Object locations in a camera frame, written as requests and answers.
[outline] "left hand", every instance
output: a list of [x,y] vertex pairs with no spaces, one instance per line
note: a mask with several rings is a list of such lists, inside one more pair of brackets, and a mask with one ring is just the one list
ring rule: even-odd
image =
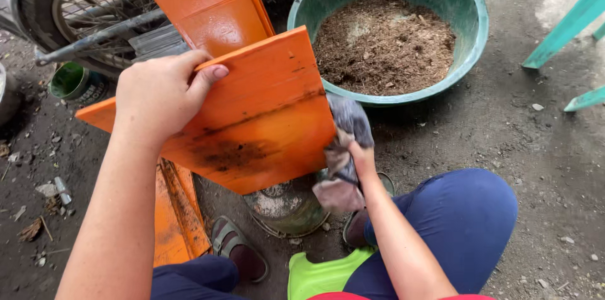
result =
[[205,50],[136,63],[120,75],[116,91],[114,134],[161,146],[200,111],[210,87],[229,74],[225,65],[193,69],[212,57]]

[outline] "rag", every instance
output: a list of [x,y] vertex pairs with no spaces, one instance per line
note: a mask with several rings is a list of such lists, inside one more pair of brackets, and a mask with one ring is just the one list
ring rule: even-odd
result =
[[360,211],[366,200],[359,190],[359,178],[353,157],[347,149],[352,141],[362,148],[374,147],[368,117],[359,103],[334,94],[326,94],[337,135],[324,149],[328,180],[313,186],[313,193],[328,211]]

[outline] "right hand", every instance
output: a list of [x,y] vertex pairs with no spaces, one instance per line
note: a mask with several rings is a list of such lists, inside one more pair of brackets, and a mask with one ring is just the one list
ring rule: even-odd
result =
[[374,184],[373,182],[376,181],[382,185],[380,183],[380,178],[378,178],[378,174],[376,173],[376,165],[374,163],[374,148],[369,147],[367,149],[363,149],[359,146],[359,143],[352,141],[349,144],[349,152],[353,157],[357,177],[359,178],[359,182],[361,182],[362,188],[365,188],[364,186],[372,185]]

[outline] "blue pants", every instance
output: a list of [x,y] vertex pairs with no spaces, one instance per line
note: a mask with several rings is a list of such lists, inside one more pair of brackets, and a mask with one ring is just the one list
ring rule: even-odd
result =
[[[479,293],[517,220],[517,199],[506,182],[483,169],[457,170],[429,178],[393,201],[457,291]],[[364,236],[377,244],[369,221]],[[229,294],[237,282],[231,260],[205,255],[155,268],[151,299],[241,299]],[[355,270],[344,291],[372,300],[397,299],[380,251]]]

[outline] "green paint can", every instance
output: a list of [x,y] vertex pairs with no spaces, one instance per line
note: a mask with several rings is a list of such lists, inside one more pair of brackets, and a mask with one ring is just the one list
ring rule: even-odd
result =
[[61,65],[49,83],[51,95],[81,105],[101,101],[108,90],[109,82],[101,73],[73,62]]

